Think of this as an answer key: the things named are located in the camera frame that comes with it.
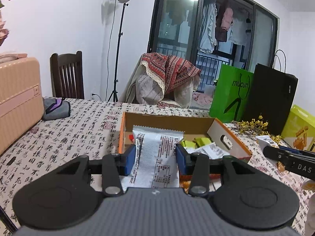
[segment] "chair back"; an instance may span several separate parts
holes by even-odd
[[[81,51],[76,54],[54,53],[50,58],[50,69],[56,97],[84,99]]]

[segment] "yellow gift box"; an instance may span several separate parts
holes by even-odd
[[[292,148],[315,152],[315,117],[294,105],[281,136]]]

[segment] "red patterned throw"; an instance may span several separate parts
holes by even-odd
[[[159,53],[144,53],[141,64],[146,67],[148,75],[159,84],[165,94],[196,75],[200,77],[201,72],[186,59]]]

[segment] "green shopping bag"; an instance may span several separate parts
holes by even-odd
[[[222,122],[239,121],[253,78],[251,72],[222,64],[209,115]]]

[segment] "floor lamp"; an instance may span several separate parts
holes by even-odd
[[[122,36],[122,20],[123,20],[123,14],[125,13],[125,7],[128,6],[127,2],[130,0],[116,0],[119,3],[123,3],[122,7],[122,15],[121,15],[121,21],[120,21],[120,28],[119,28],[119,34],[118,34],[118,43],[117,43],[117,53],[116,53],[116,64],[115,64],[115,78],[114,78],[114,90],[111,92],[111,96],[109,97],[108,101],[111,100],[111,97],[113,97],[113,101],[117,102],[118,101],[118,96],[117,96],[117,90],[116,90],[116,85],[117,85],[117,67],[118,67],[118,54],[119,54],[119,45],[120,45],[120,38]]]

